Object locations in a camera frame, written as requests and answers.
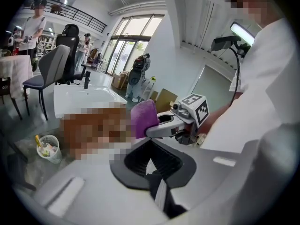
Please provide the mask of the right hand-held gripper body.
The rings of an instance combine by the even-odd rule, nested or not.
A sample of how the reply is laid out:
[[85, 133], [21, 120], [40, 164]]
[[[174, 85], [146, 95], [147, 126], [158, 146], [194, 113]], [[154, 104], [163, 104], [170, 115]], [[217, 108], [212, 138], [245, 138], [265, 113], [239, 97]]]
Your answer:
[[184, 145], [194, 143], [199, 127], [210, 113], [206, 97], [194, 93], [175, 102], [171, 112], [184, 122], [175, 135], [176, 140]]

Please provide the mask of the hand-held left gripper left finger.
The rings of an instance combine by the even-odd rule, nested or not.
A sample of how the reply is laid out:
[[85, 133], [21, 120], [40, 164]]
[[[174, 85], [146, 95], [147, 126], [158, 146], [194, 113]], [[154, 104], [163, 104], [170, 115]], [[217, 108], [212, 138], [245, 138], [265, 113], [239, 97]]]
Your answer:
[[152, 141], [139, 142], [135, 144], [126, 154], [124, 164], [135, 174], [145, 177], [155, 172], [155, 165], [152, 161]]

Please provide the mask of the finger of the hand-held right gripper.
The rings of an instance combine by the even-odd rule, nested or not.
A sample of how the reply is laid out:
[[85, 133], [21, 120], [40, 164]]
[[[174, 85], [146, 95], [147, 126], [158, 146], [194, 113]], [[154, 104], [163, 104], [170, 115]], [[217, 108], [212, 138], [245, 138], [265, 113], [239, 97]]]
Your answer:
[[146, 130], [146, 136], [150, 138], [163, 138], [175, 136], [178, 132], [185, 128], [182, 120], [172, 120], [170, 122], [161, 123], [157, 126], [150, 127]]
[[161, 112], [157, 114], [159, 124], [166, 124], [175, 120], [174, 114], [171, 111]]

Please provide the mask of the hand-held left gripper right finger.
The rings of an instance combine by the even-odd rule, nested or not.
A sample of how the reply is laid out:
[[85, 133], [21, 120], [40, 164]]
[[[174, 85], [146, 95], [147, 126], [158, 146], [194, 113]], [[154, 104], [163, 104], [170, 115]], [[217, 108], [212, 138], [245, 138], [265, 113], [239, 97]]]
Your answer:
[[164, 180], [182, 167], [182, 161], [179, 157], [159, 146], [153, 148], [151, 160]]

